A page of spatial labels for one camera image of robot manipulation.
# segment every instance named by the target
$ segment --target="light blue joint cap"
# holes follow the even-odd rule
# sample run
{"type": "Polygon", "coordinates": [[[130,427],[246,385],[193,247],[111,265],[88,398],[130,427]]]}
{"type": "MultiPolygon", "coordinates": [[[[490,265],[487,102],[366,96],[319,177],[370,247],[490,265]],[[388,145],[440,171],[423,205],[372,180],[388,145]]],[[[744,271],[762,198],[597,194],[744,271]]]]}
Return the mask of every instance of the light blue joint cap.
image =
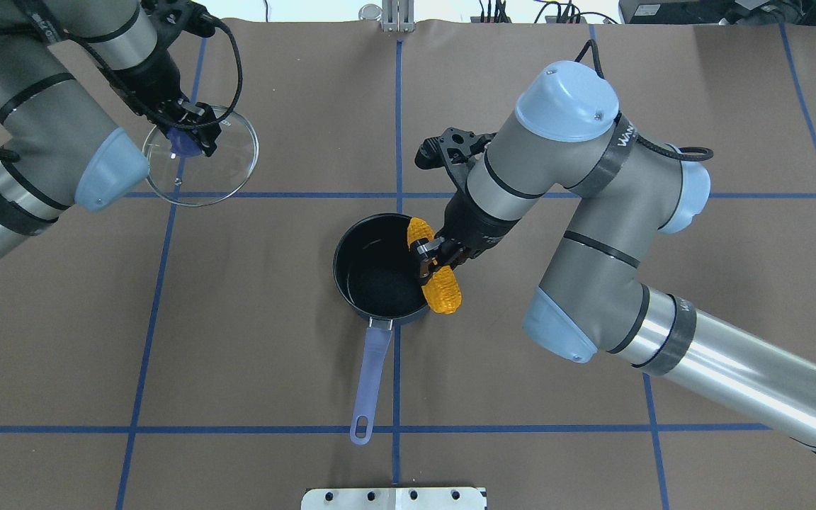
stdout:
{"type": "Polygon", "coordinates": [[[147,158],[122,128],[106,137],[87,164],[74,201],[92,213],[119,200],[149,174],[147,158]]]}
{"type": "Polygon", "coordinates": [[[515,103],[515,117],[534,135],[556,142],[586,142],[613,126],[619,97],[585,64],[553,62],[515,103]]]}
{"type": "Polygon", "coordinates": [[[540,287],[525,314],[524,330],[547,351],[576,363],[589,362],[596,354],[594,342],[540,287]]]}
{"type": "Polygon", "coordinates": [[[682,194],[676,212],[669,218],[666,225],[660,227],[662,234],[674,234],[691,225],[692,219],[700,214],[703,206],[707,205],[710,197],[710,174],[707,168],[697,161],[682,162],[682,194]]]}

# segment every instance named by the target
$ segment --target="robotic arm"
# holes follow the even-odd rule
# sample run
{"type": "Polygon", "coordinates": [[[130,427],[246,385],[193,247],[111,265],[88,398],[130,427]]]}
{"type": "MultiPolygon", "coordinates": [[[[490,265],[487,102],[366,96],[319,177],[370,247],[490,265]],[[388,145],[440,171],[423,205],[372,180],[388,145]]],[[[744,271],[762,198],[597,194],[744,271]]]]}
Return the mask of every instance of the robotic arm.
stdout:
{"type": "Polygon", "coordinates": [[[499,133],[450,128],[424,141],[416,164],[444,166],[457,191],[436,239],[412,245],[421,281],[495,246],[561,184],[581,201],[535,290],[525,332],[578,363],[597,351],[619,355],[816,452],[815,364],[635,279],[654,236],[686,228],[705,206],[710,178],[698,161],[711,152],[647,141],[619,113],[594,56],[596,72],[578,62],[548,65],[499,133]]]}
{"type": "Polygon", "coordinates": [[[229,28],[188,0],[0,0],[0,258],[39,235],[75,203],[101,210],[143,180],[147,160],[88,96],[47,45],[70,39],[87,49],[126,104],[169,138],[182,156],[216,149],[220,121],[179,88],[168,48],[182,31],[229,28]]]}

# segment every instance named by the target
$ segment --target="blue handle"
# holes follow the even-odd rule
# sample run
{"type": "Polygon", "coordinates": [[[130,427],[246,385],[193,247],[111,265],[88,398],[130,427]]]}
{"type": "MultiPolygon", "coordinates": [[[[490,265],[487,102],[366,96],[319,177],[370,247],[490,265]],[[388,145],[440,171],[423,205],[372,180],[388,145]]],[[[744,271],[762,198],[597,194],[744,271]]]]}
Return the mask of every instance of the blue handle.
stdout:
{"type": "Polygon", "coordinates": [[[361,378],[357,383],[357,397],[354,397],[354,413],[349,431],[352,443],[366,445],[373,432],[373,415],[376,413],[376,400],[380,394],[380,380],[383,378],[383,361],[389,342],[392,340],[391,329],[367,327],[363,337],[363,360],[361,361],[361,378]],[[367,421],[366,432],[359,438],[357,426],[361,419],[367,421]]]}

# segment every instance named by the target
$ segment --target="handle hole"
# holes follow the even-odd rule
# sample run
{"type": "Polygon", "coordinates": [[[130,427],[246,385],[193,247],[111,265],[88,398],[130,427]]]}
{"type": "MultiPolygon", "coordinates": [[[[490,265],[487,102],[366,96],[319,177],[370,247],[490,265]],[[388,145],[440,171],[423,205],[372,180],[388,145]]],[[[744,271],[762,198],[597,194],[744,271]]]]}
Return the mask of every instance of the handle hole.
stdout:
{"type": "Polygon", "coordinates": [[[357,426],[354,427],[354,436],[358,439],[364,439],[367,436],[367,417],[357,417],[357,426]]]}

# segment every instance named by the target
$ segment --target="transparent lid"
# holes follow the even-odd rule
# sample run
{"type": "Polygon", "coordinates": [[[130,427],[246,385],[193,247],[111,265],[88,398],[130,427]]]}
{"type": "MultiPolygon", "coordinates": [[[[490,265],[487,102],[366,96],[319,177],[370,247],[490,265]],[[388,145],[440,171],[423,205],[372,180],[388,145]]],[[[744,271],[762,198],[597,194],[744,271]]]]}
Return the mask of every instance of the transparent lid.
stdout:
{"type": "MultiPolygon", "coordinates": [[[[218,117],[227,108],[213,106],[213,110],[218,117]]],[[[153,191],[170,203],[200,207],[218,203],[240,190],[256,164],[259,153],[256,132],[238,112],[232,112],[220,127],[216,152],[208,158],[204,154],[191,157],[175,154],[159,128],[150,130],[143,142],[143,155],[149,161],[147,183],[153,191]]]]}

